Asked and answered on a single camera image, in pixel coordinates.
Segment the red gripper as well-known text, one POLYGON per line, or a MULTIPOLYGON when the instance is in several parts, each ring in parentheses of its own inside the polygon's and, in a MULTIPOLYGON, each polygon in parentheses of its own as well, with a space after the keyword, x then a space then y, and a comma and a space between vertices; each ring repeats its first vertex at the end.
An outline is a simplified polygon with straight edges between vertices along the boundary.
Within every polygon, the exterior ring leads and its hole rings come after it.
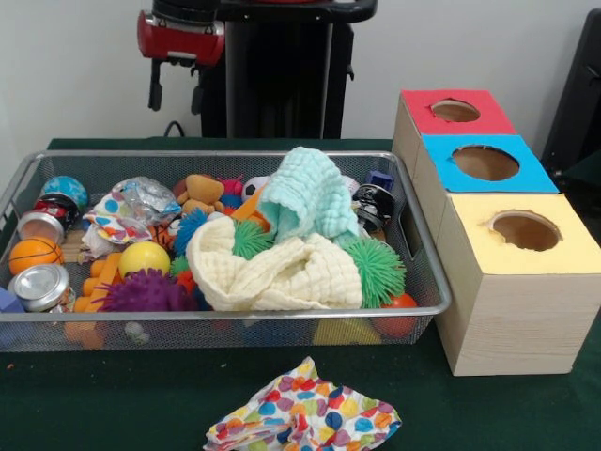
POLYGON ((158 112, 162 106, 161 65, 163 60, 178 58, 194 61, 191 76, 197 75, 193 89, 191 112, 201 114, 205 68, 215 66, 224 50, 224 23, 189 25, 168 21, 150 11, 141 11, 137 19, 138 48, 150 58, 148 107, 158 112))

